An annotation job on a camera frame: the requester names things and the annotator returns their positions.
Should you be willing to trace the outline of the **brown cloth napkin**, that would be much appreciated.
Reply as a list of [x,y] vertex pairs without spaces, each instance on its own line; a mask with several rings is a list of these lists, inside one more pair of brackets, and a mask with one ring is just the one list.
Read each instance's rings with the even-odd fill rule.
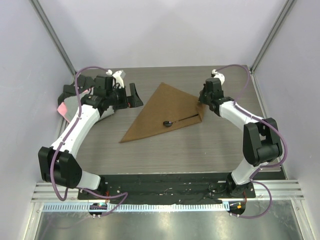
[[[144,108],[133,121],[121,143],[141,140],[201,123],[206,106],[196,96],[161,83]],[[164,121],[176,121],[189,116],[198,116],[163,126]]]

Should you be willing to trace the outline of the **black spoon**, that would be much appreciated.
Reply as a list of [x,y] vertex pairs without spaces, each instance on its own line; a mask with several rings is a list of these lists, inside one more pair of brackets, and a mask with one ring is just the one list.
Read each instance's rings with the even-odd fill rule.
[[169,127],[171,127],[174,123],[178,123],[178,122],[181,122],[181,121],[184,121],[184,120],[187,120],[187,119],[191,119],[191,118],[194,118],[194,117],[197,117],[197,116],[198,116],[198,114],[195,114],[195,115],[188,116],[188,117],[185,117],[185,118],[182,118],[182,119],[178,119],[178,120],[175,120],[175,121],[166,120],[166,121],[164,121],[162,124],[163,124],[163,126],[169,128]]

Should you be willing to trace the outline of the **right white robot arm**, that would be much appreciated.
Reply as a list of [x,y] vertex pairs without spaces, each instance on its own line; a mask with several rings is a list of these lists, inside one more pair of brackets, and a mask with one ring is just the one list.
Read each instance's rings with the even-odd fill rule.
[[263,119],[251,114],[236,104],[233,98],[224,96],[222,83],[217,78],[211,77],[205,81],[198,100],[243,133],[243,160],[228,174],[225,186],[226,193],[236,198],[259,169],[283,154],[277,122],[273,118]]

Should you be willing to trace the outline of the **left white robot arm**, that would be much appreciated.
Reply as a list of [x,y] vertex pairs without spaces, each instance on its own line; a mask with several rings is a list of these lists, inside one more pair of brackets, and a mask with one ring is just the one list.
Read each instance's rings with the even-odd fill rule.
[[50,147],[43,146],[39,150],[40,173],[44,181],[69,189],[89,189],[89,194],[97,200],[106,195],[102,178],[82,170],[76,158],[95,123],[116,110],[143,106],[134,83],[129,85],[130,95],[127,95],[124,76],[123,70],[112,75],[98,75],[93,91],[80,98],[80,106],[61,136]]

